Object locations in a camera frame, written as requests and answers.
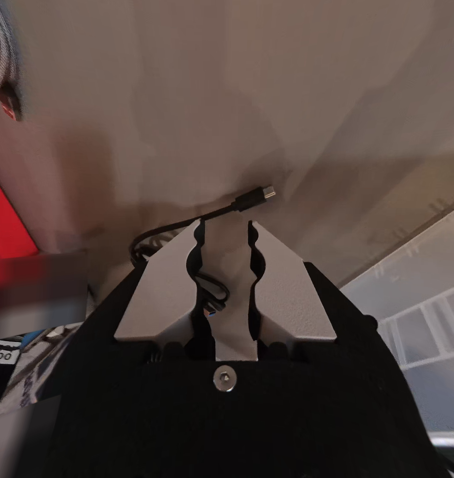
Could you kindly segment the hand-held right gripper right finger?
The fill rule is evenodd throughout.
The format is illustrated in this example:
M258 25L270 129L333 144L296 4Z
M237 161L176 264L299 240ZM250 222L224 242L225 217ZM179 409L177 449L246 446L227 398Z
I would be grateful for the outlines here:
M248 329L262 343L333 343L337 334L304 261L257 221L248 223Z

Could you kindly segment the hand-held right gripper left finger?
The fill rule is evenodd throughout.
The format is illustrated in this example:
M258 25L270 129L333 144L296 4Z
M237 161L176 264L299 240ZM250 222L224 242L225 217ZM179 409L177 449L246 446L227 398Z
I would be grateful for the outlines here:
M146 268L114 333L119 342L187 343L193 337L191 313L197 283L188 272L188 258L198 246L195 220L147 261Z

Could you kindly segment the clear plastic storage bin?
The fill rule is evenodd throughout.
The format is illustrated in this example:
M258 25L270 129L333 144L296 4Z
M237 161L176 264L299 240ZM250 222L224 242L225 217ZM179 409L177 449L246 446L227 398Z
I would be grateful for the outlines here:
M454 211L341 291L377 319L432 443L454 448Z

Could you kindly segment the stacked red plastic bins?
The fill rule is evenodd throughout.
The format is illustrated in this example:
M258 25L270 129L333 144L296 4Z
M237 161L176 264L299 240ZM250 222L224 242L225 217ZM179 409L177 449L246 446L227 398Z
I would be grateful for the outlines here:
M37 254L39 249L0 186L0 259Z

